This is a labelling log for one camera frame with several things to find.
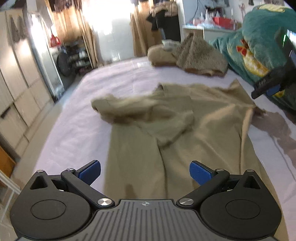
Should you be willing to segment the dark hanging clothes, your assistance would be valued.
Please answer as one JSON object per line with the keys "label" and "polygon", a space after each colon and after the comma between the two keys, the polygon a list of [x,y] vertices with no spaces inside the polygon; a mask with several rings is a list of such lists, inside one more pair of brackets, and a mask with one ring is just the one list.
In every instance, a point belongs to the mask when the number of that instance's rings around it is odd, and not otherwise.
{"label": "dark hanging clothes", "polygon": [[181,32],[176,1],[153,1],[146,20],[152,31],[161,29],[164,40],[181,41]]}

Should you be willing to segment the brown fuzzy blanket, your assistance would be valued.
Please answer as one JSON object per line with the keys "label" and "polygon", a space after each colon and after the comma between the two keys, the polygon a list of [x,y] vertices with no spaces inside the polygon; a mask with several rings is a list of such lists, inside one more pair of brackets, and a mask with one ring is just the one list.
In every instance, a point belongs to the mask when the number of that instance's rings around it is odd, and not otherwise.
{"label": "brown fuzzy blanket", "polygon": [[223,54],[194,33],[189,33],[172,54],[176,65],[185,72],[223,77],[228,70]]}

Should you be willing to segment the black shoe rack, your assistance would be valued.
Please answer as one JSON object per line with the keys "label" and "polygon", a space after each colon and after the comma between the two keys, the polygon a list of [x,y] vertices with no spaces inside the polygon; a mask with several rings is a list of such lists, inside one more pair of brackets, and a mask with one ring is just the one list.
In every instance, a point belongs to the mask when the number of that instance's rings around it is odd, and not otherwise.
{"label": "black shoe rack", "polygon": [[75,74],[85,74],[93,69],[85,41],[82,37],[65,43],[65,48],[69,65]]}

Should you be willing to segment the olive green garment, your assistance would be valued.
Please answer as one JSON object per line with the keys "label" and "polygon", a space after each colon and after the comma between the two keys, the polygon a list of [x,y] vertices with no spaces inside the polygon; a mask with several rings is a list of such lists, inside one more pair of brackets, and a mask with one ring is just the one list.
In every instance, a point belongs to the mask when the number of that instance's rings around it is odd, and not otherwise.
{"label": "olive green garment", "polygon": [[179,199],[197,188],[196,160],[231,174],[254,170],[275,189],[248,136],[256,106],[241,84],[160,84],[150,95],[94,99],[92,108],[112,125],[104,193],[119,199]]}

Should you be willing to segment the white metal chair frame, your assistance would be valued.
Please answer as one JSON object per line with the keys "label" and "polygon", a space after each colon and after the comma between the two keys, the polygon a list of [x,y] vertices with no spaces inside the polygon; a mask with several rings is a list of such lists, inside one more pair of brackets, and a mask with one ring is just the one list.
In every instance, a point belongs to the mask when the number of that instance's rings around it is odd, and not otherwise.
{"label": "white metal chair frame", "polygon": [[8,212],[8,209],[10,207],[12,198],[14,197],[14,195],[19,195],[21,193],[21,189],[3,171],[1,171],[1,182],[7,187],[7,189],[9,190],[8,193],[10,194],[8,200],[4,204],[4,208],[1,210],[1,222],[3,222],[6,213]]}

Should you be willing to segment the wooden brown desk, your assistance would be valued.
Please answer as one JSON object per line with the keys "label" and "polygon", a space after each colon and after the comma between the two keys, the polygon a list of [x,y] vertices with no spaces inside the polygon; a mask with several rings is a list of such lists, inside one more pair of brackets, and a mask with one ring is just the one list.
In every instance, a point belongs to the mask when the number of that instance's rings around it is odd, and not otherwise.
{"label": "wooden brown desk", "polygon": [[10,178],[15,165],[15,161],[0,147],[0,170]]}

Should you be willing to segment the lilac bed sheet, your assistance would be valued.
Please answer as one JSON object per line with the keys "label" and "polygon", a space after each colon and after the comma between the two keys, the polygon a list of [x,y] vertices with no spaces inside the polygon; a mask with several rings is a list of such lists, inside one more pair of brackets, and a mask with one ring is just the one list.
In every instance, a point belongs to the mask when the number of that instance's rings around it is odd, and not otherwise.
{"label": "lilac bed sheet", "polygon": [[[159,83],[193,84],[226,88],[240,77],[228,70],[224,77],[206,77],[177,67],[153,67],[147,58],[135,58],[88,73],[74,90],[53,126],[35,170],[58,174],[97,159],[105,163],[111,127],[91,107],[95,98],[150,94]],[[295,196],[295,124],[265,96],[255,101],[266,115],[251,125],[255,152],[281,201]]]}

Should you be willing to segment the teal patterned quilt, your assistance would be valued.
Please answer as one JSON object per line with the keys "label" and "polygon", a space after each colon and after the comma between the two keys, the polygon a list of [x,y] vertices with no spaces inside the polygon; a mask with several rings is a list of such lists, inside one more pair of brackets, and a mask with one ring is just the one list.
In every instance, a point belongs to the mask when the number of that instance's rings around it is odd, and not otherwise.
{"label": "teal patterned quilt", "polygon": [[[230,68],[254,88],[269,71],[286,63],[275,40],[280,28],[295,33],[295,10],[263,4],[246,14],[240,29],[218,37],[211,45],[224,55]],[[263,95],[280,108],[295,112],[295,83],[273,96]]]}

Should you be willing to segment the black washing machine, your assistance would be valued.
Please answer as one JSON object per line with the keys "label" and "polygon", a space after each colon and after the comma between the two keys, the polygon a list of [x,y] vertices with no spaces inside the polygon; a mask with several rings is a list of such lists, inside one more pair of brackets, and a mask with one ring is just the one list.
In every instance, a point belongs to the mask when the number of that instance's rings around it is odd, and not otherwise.
{"label": "black washing machine", "polygon": [[74,75],[74,69],[69,56],[65,52],[60,52],[57,56],[57,69],[62,76],[70,77]]}

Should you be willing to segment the white side desk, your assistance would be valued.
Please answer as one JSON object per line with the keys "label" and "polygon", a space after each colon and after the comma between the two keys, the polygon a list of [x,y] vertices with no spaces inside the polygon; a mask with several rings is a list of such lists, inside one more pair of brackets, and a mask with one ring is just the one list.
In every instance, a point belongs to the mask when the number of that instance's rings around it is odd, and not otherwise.
{"label": "white side desk", "polygon": [[228,35],[239,29],[241,23],[236,20],[214,17],[211,19],[194,19],[191,24],[183,25],[184,37],[189,33],[202,37],[205,41],[211,42],[218,37]]}

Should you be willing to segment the tan curtain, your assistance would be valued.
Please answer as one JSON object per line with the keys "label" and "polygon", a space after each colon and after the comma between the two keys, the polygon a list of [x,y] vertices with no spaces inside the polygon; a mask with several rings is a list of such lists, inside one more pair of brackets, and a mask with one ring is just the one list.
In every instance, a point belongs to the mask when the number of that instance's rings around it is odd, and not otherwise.
{"label": "tan curtain", "polygon": [[147,56],[151,46],[161,44],[162,36],[159,30],[152,31],[152,23],[147,21],[153,1],[132,1],[130,27],[133,39],[133,52],[136,57]]}

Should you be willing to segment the beige wardrobe cabinets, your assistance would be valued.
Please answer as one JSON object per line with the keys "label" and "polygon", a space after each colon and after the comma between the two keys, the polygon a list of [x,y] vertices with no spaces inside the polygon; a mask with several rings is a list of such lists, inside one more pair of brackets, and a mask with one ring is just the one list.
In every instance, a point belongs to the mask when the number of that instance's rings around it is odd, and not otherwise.
{"label": "beige wardrobe cabinets", "polygon": [[22,9],[1,11],[1,144],[20,158],[54,105]]}

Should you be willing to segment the tan folded cushion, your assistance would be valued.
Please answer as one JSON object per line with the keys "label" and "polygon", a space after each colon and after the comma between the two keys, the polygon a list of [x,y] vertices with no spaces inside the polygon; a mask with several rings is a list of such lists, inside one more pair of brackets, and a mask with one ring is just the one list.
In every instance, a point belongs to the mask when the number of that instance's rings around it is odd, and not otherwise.
{"label": "tan folded cushion", "polygon": [[147,51],[147,57],[154,67],[176,66],[176,59],[170,51],[163,49],[163,45],[151,46]]}

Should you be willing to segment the red detergent bottle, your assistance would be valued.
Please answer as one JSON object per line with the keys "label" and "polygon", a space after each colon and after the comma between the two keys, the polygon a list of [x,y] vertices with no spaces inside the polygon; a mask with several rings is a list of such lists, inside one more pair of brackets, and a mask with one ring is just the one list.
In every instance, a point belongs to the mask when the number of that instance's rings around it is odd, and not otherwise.
{"label": "red detergent bottle", "polygon": [[50,37],[50,46],[56,47],[56,46],[60,46],[60,45],[61,45],[61,42],[60,42],[59,38],[52,34]]}

